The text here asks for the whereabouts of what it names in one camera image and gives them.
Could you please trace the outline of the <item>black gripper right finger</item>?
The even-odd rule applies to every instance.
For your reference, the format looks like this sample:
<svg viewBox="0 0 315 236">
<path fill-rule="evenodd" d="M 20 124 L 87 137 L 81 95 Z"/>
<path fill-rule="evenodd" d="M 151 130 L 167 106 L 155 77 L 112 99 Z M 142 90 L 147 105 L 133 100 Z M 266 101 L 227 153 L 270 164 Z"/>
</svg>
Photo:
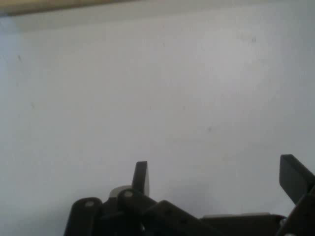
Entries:
<svg viewBox="0 0 315 236">
<path fill-rule="evenodd" d="M 279 183 L 295 207 L 282 223 L 279 236 L 315 234 L 315 175 L 292 154 L 280 157 Z"/>
</svg>

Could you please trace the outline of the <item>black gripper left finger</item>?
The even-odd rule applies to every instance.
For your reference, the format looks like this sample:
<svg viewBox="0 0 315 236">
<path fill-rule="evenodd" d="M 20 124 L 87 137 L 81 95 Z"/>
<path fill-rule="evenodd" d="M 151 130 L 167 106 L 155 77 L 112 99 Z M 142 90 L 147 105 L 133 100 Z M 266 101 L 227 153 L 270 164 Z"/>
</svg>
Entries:
<svg viewBox="0 0 315 236">
<path fill-rule="evenodd" d="M 131 185 L 111 191 L 106 202 L 76 201 L 65 228 L 67 236 L 220 236 L 221 232 L 168 201 L 149 197 L 146 161 L 137 162 Z"/>
</svg>

